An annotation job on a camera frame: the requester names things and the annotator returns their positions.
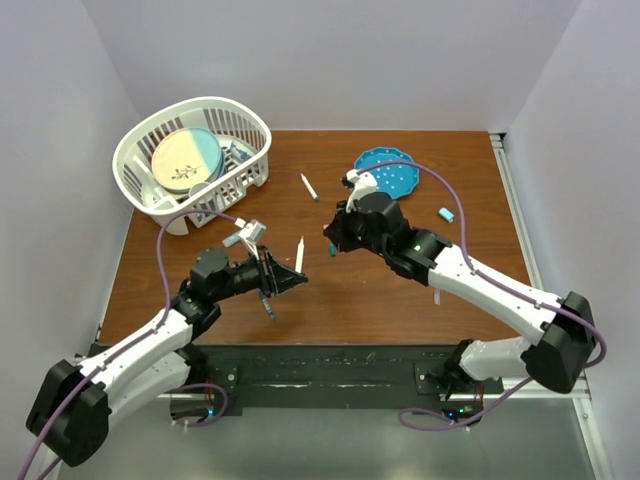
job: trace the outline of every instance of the white wall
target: white wall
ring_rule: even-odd
[[[489,131],[512,123],[579,4],[83,1],[142,115],[213,94],[274,129]]]
[[[640,3],[584,0],[507,135],[545,286],[592,302],[589,371],[619,480],[640,478]]]
[[[44,374],[102,319],[130,216],[111,155],[138,116],[79,1],[2,3],[0,477],[15,478]]]

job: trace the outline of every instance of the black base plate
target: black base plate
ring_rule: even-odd
[[[94,344],[90,355],[108,345]],[[243,408],[436,410],[479,401],[441,401],[446,391],[429,373],[441,371],[455,345],[197,345],[208,376],[230,398],[227,415]],[[196,383],[205,378],[194,379]],[[501,393],[488,380],[485,393]],[[467,392],[474,394],[474,388]]]

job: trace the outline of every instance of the plastic basket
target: plastic basket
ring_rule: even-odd
[[[216,135],[225,154],[225,171],[206,188],[181,197],[156,182],[151,158],[162,139],[186,127],[208,128]],[[250,158],[242,161],[231,155],[232,144],[248,152]],[[251,185],[262,186],[269,176],[269,147],[271,132],[244,105],[222,97],[193,98],[167,107],[131,129],[113,154],[113,175],[135,208],[164,225],[178,212],[224,211],[244,198]],[[167,231],[173,235],[189,233],[185,218],[199,228],[215,215],[193,213],[175,220]]]

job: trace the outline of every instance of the gray floor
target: gray floor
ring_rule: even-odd
[[[422,418],[422,421],[437,421]],[[393,411],[248,409],[172,428],[158,400],[60,479],[591,479],[570,400],[509,400],[469,433],[425,433]]]

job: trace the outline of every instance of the blue cap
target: blue cap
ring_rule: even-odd
[[[454,215],[453,215],[453,213],[451,213],[451,212],[449,211],[449,209],[447,209],[447,208],[445,208],[445,207],[442,207],[442,208],[438,211],[438,214],[439,214],[442,218],[444,218],[447,222],[449,222],[449,223],[453,223],[453,217],[454,217]]]
[[[227,238],[225,238],[222,241],[222,244],[226,247],[229,248],[232,245],[235,245],[236,243],[238,243],[240,241],[240,235],[238,235],[238,232],[232,233],[231,235],[229,235]]]

